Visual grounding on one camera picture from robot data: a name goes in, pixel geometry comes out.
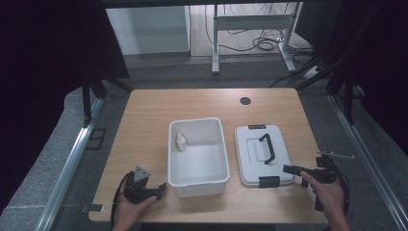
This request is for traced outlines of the white lid with black handle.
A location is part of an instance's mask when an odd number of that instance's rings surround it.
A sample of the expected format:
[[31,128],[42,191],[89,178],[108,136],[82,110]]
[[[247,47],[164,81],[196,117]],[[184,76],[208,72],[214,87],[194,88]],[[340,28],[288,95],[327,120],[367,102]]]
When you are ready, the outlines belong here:
[[235,130],[241,181],[249,188],[289,186],[294,176],[283,171],[291,160],[276,125],[246,125]]

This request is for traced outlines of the dark curtain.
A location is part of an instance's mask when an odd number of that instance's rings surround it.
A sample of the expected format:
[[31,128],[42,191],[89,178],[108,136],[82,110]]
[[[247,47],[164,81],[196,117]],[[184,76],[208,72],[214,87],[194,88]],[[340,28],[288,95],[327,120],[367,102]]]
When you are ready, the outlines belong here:
[[328,66],[350,58],[362,105],[408,155],[408,0],[307,0],[318,14],[320,36],[330,6],[339,3]]
[[0,0],[0,213],[87,78],[127,69],[103,0]]

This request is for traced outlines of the white power strip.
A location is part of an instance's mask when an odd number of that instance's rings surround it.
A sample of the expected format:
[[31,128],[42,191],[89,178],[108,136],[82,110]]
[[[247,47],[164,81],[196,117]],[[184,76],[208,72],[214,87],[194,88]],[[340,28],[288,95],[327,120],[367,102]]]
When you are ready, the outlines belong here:
[[315,75],[317,75],[319,72],[321,71],[321,67],[314,65],[311,68],[309,68],[304,74],[303,74],[303,78],[304,79],[310,79],[312,77],[314,77]]

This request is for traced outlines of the white cabinet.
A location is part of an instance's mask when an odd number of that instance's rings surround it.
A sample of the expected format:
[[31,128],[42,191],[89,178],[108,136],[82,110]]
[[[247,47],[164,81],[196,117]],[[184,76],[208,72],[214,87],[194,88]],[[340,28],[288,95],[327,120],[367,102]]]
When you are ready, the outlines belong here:
[[186,6],[107,9],[107,15],[123,55],[191,50]]

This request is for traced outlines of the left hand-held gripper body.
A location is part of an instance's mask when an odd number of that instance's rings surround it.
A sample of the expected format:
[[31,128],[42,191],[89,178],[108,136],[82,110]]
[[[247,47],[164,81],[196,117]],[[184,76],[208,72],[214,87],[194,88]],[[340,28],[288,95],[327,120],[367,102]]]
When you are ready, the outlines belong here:
[[136,166],[133,171],[130,171],[125,180],[124,196],[135,204],[142,203],[145,199],[156,196],[160,192],[157,189],[147,189],[146,184],[151,173],[140,166]]

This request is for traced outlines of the aluminium floor rail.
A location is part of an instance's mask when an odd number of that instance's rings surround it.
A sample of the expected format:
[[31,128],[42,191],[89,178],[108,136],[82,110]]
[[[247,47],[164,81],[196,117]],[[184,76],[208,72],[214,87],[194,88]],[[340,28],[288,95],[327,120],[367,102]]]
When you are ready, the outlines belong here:
[[93,130],[96,119],[99,116],[103,105],[103,99],[96,99],[90,110],[90,123],[84,125],[73,144],[71,151],[65,161],[62,172],[56,181],[48,201],[39,217],[38,224],[34,231],[50,231],[55,217],[63,203],[65,194],[76,171],[76,168],[82,158],[86,144]]
[[358,130],[345,117],[343,113],[344,107],[342,106],[340,100],[336,99],[332,95],[328,95],[328,99],[334,107],[341,124],[353,143],[354,148],[358,153],[358,157],[362,161],[371,180],[383,198],[385,205],[394,219],[399,231],[408,231],[408,212],[403,208],[395,191],[388,184],[378,165],[375,163]]

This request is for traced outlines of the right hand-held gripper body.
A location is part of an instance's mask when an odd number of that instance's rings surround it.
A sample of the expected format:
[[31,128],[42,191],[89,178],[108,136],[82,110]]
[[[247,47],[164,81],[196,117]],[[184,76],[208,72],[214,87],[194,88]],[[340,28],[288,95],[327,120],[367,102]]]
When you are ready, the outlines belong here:
[[337,154],[327,151],[318,151],[319,156],[316,157],[317,168],[308,169],[304,171],[314,177],[321,184],[332,184],[336,181],[340,182],[344,192],[344,211],[347,212],[349,208],[349,183],[347,177],[341,173],[337,165],[333,161],[333,157]]

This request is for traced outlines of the person's left hand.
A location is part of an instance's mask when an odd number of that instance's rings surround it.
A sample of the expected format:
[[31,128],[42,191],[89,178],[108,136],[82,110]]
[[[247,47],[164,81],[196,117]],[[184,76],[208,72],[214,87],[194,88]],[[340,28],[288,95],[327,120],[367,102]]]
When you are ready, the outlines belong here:
[[157,200],[156,196],[145,199],[140,204],[130,202],[124,195],[118,198],[116,203],[114,227],[132,227],[138,220],[142,212]]

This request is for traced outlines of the white plastic storage bin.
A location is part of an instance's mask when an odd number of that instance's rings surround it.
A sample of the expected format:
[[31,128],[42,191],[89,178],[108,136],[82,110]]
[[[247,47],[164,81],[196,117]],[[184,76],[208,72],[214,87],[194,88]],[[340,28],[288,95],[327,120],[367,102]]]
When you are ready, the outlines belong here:
[[[187,148],[180,151],[182,134]],[[175,120],[169,124],[167,182],[179,197],[224,193],[230,167],[222,123],[216,117]]]

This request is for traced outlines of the white metal desk frame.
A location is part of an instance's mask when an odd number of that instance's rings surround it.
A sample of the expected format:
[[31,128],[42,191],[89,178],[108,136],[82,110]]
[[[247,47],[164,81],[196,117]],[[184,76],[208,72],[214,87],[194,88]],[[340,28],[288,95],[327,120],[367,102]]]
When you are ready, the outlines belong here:
[[219,74],[219,46],[217,41],[219,31],[266,29],[285,31],[285,35],[278,41],[278,48],[288,71],[295,73],[296,68],[289,55],[288,47],[299,6],[300,3],[296,2],[290,14],[219,16],[217,5],[214,5],[212,73]]

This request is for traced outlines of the person's right hand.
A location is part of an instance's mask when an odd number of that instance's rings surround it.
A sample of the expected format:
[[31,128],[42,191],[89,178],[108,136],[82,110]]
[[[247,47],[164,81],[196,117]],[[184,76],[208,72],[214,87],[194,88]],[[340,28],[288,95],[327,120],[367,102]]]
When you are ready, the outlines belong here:
[[301,171],[300,174],[317,194],[328,222],[330,219],[346,219],[344,215],[344,192],[339,182],[321,184],[305,171]]

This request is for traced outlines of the black stand legs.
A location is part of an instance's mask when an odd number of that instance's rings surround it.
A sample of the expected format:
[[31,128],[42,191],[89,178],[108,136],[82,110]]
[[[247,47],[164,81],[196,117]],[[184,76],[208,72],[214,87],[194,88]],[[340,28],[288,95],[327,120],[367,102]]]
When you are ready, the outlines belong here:
[[350,58],[340,58],[295,88],[297,90],[303,90],[329,74],[332,74],[332,77],[327,83],[325,90],[329,95],[332,95],[337,94],[341,88],[344,88],[344,116],[346,120],[353,125],[352,101],[354,99],[354,77],[350,69]]
[[82,92],[83,92],[83,108],[84,108],[84,127],[90,126],[94,115],[92,115],[92,109],[90,105],[90,94],[93,93],[97,99],[103,99],[107,96],[107,90],[103,85],[103,80],[117,86],[118,88],[125,90],[127,92],[132,92],[134,89],[125,83],[117,80],[113,77],[95,77],[95,76],[85,76],[83,78]]

